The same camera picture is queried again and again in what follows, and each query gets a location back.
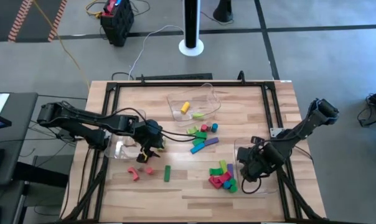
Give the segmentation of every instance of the clear plastic container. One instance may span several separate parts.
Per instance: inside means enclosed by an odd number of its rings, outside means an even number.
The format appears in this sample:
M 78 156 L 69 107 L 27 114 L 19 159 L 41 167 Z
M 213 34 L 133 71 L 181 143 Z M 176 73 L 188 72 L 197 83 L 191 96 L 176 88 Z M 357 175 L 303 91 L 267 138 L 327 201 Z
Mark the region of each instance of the clear plastic container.
M 252 147 L 253 143 L 250 142 L 251 138 L 239 138 L 235 140 L 234 142 L 234 156 L 237 158 L 238 149 L 239 147 Z M 243 181 L 243 177 L 240 174 L 240 170 L 243 168 L 243 164 L 239 161 L 235 161 L 235 169 L 237 171 L 237 182 L 239 185 L 239 189 L 242 190 L 241 184 Z M 245 181 L 244 189 L 246 192 L 251 192 L 255 190 L 258 187 L 259 181 L 249 183 Z M 276 176 L 276 172 L 273 172 L 269 177 L 262 178 L 261 179 L 261 187 L 258 189 L 258 191 L 255 194 L 273 194 L 278 191 L 278 179 Z
M 174 120 L 179 121 L 178 126 L 185 126 L 212 118 L 221 107 L 221 102 L 210 83 L 205 83 L 199 88 L 182 93 L 169 94 L 167 102 Z M 190 107 L 184 114 L 181 112 L 181 108 L 185 102 L 189 102 Z M 199 118 L 194 118 L 194 114 L 202 115 Z
M 139 113 L 144 116 L 146 119 L 146 113 L 143 110 L 138 110 Z M 139 116 L 135 112 L 121 112 L 120 114 L 126 115 L 136 115 Z M 141 149 L 141 145 L 136 143 L 133 138 L 129 136 L 117 136 L 112 134 L 111 141 L 109 146 L 105 149 L 104 154 L 106 157 L 112 159 L 136 159 L 139 150 Z

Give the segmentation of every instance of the white cable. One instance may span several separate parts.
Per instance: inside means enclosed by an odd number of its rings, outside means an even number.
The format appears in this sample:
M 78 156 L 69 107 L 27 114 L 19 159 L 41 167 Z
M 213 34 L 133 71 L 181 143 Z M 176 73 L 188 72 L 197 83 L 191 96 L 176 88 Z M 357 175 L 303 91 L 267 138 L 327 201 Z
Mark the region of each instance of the white cable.
M 139 53 L 137 59 L 135 60 L 133 66 L 132 66 L 131 69 L 130 69 L 130 72 L 128 73 L 128 80 L 130 80 L 131 72 L 133 72 L 134 67 L 135 67 L 136 64 L 137 64 L 137 61 L 139 60 L 139 58 L 141 57 L 141 55 L 142 55 L 143 52 L 144 52 L 144 49 L 145 49 L 145 41 L 146 41 L 146 39 L 148 39 L 148 37 L 149 37 L 150 35 L 155 34 L 155 33 L 157 33 L 157 32 L 160 32 L 160 31 L 164 30 L 164 29 L 167 28 L 167 27 L 175 27 L 175 28 L 180 29 L 181 31 L 184 31 L 181 27 L 174 26 L 174 25 L 166 25 L 166 26 L 164 26 L 162 29 L 159 29 L 159 30 L 157 30 L 157 31 L 155 31 L 155 32 L 152 32 L 152 33 L 148 34 L 148 35 L 145 37 L 145 39 L 144 39 L 144 42 L 143 42 L 143 49 L 140 51 L 140 53 Z

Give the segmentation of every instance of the floor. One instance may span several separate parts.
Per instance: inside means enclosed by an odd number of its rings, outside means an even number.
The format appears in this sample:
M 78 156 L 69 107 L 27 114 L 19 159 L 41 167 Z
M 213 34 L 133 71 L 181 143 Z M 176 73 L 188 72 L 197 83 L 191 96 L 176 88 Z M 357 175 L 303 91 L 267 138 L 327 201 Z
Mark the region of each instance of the floor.
M 67 39 L 66 48 L 90 81 L 109 80 L 113 72 L 130 70 L 144 37 L 129 37 L 123 48 L 109 45 L 99 36 L 98 20 L 83 10 L 88 2 L 68 1 L 59 34 Z M 217 3 L 202 0 L 202 11 L 211 16 Z M 205 45 L 202 55 L 181 55 L 177 47 L 181 35 L 150 37 L 133 75 L 211 72 L 214 79 L 236 79 L 243 70 L 248 79 L 292 80 L 303 116 L 313 99 L 329 100 L 341 117 L 309 137 L 327 216 L 376 223 L 376 124 L 361 128 L 357 122 L 365 97 L 376 92 L 376 0 L 355 4 L 350 0 L 233 0 L 232 4 L 233 24 L 221 26 L 202 17 L 200 29 L 208 31 L 200 36 Z M 182 25 L 180 1 L 152 0 L 150 5 L 148 13 L 136 18 L 132 32 Z M 139 11 L 147 8 L 143 2 L 136 6 Z M 0 91 L 87 97 L 84 80 L 58 41 L 0 42 Z M 37 105 L 54 100 L 58 99 L 40 98 Z M 82 100 L 69 102 L 81 108 L 85 105 Z M 38 136 L 29 133 L 29 137 Z M 61 146 L 61 142 L 26 142 L 22 153 L 36 148 L 33 155 L 50 156 Z M 73 148 L 61 154 L 73 154 Z M 32 156 L 23 160 L 29 162 Z M 40 209 L 59 212 L 59 207 Z M 54 219 L 29 210 L 25 223 Z

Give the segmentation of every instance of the wooden tabletop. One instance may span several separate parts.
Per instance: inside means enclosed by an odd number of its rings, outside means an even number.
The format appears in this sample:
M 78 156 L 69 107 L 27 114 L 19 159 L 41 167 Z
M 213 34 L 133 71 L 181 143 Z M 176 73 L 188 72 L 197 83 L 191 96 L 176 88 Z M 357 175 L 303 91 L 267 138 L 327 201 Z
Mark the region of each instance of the wooden tabletop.
M 301 121 L 298 103 L 291 82 L 275 82 L 284 127 L 292 128 Z M 93 82 L 88 96 L 86 110 L 101 113 L 106 82 Z M 159 122 L 163 129 L 185 133 L 187 127 L 179 127 L 171 116 L 166 96 L 181 93 L 195 87 L 126 87 L 121 89 L 118 108 L 132 107 L 143 110 L 147 119 Z M 261 90 L 255 86 L 214 87 L 221 101 L 221 108 L 210 122 L 218 123 L 219 130 L 209 137 L 219 137 L 220 142 L 206 147 L 192 155 L 191 142 L 168 141 L 161 158 L 152 157 L 148 166 L 154 175 L 140 172 L 140 180 L 134 182 L 127 172 L 134 165 L 134 159 L 127 161 L 110 159 L 106 175 L 105 191 L 100 215 L 101 222 L 260 222 L 283 221 L 280 194 L 276 174 L 263 179 L 256 194 L 229 193 L 215 189 L 210 182 L 209 168 L 218 168 L 219 160 L 234 164 L 234 173 L 242 177 L 235 166 L 234 144 L 246 144 L 251 136 L 269 138 Z M 272 105 L 271 94 L 268 94 Z M 113 141 L 121 137 L 114 136 Z M 309 152 L 307 142 L 299 147 Z M 85 142 L 79 142 L 70 171 L 70 195 L 65 215 L 77 203 L 82 180 L 83 162 L 88 149 Z M 90 153 L 85 168 L 85 192 L 90 173 L 93 153 Z M 294 177 L 299 192 L 320 216 L 325 217 L 314 167 L 308 157 L 297 150 L 291 156 Z M 164 166 L 171 166 L 170 182 L 163 181 Z M 246 183 L 245 190 L 254 189 L 258 183 Z M 294 210 L 289 191 L 288 202 L 292 216 Z M 90 205 L 89 217 L 93 216 L 96 192 Z

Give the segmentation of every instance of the table frame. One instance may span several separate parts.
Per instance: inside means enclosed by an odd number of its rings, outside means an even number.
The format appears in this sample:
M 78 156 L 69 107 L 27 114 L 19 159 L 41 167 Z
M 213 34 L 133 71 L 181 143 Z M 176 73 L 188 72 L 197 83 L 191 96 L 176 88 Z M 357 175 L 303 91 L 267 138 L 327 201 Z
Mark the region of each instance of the table frame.
M 276 94 L 276 88 L 275 88 L 275 83 L 274 81 L 258 81 L 258 82 L 253 82 L 253 81 L 246 81 L 245 80 L 245 74 L 243 71 L 239 73 L 239 76 L 237 78 L 238 81 L 230 81 L 230 82 L 223 82 L 223 81 L 217 81 L 217 80 L 198 80 L 196 81 L 186 81 L 186 82 L 165 82 L 165 81 L 155 81 L 155 82 L 146 82 L 145 79 L 142 79 L 141 82 L 134 82 L 134 83 L 117 83 L 117 82 L 108 82 L 106 84 L 106 91 L 105 91 L 105 97 L 103 101 L 103 107 L 102 107 L 102 115 L 106 115 L 106 112 L 108 111 L 108 105 L 110 102 L 110 97 L 111 93 L 114 92 L 114 97 L 113 97 L 113 102 L 112 102 L 112 111 L 117 109 L 118 106 L 118 100 L 120 97 L 120 90 L 122 88 L 127 88 L 127 87 L 137 87 L 137 86 L 202 86 L 204 83 L 210 83 L 213 86 L 257 86 L 261 88 L 261 94 L 263 97 L 263 102 L 264 102 L 264 108 L 265 108 L 265 114 L 266 114 L 266 120 L 267 120 L 267 125 L 268 128 L 274 128 L 273 127 L 273 119 L 271 116 L 271 110 L 270 110 L 270 103 L 268 101 L 268 96 L 267 96 L 267 90 L 271 92 L 271 97 L 273 100 L 273 106 L 276 114 L 276 121 L 277 121 L 277 128 L 283 128 L 283 122 L 282 122 L 282 117 L 281 117 L 281 111 L 280 111 L 280 106 L 278 103 L 278 97 Z M 100 160 L 100 152 L 95 151 L 93 155 L 93 162 L 90 168 L 90 175 L 89 175 L 89 180 L 88 180 L 88 186 L 93 184 L 93 181 L 95 179 L 95 174 L 97 172 L 97 166 L 98 166 L 98 161 Z M 102 166 L 105 166 L 105 173 L 104 176 L 106 176 L 106 172 L 108 170 L 108 161 L 109 158 L 106 156 L 103 157 L 102 161 Z M 289 180 L 293 183 L 294 186 L 296 186 L 296 182 L 294 181 L 294 175 L 293 175 L 293 169 L 292 169 L 292 164 L 290 159 L 288 159 L 285 163 L 286 165 L 286 171 L 288 174 Z M 281 197 L 281 205 L 283 209 L 283 215 L 284 219 L 289 220 L 291 219 L 290 213 L 289 213 L 289 205 L 288 205 L 288 200 L 286 196 L 286 191 L 284 187 L 284 183 L 280 177 L 280 175 L 277 175 L 278 177 L 278 188 L 280 192 L 280 197 Z M 95 212 L 94 212 L 94 220 L 99 220 L 100 218 L 100 212 L 101 212 L 101 206 L 102 206 L 102 198 L 103 198 L 103 192 L 105 188 L 105 178 L 103 178 L 98 186 L 98 195 L 96 198 L 96 204 L 95 204 Z M 294 205 L 294 211 L 296 214 L 297 219 L 303 219 L 301 209 L 297 201 L 293 199 L 293 205 Z M 87 219 L 88 217 L 88 210 L 90 207 L 90 200 L 88 203 L 84 206 L 83 208 L 83 213 L 82 213 L 82 219 Z

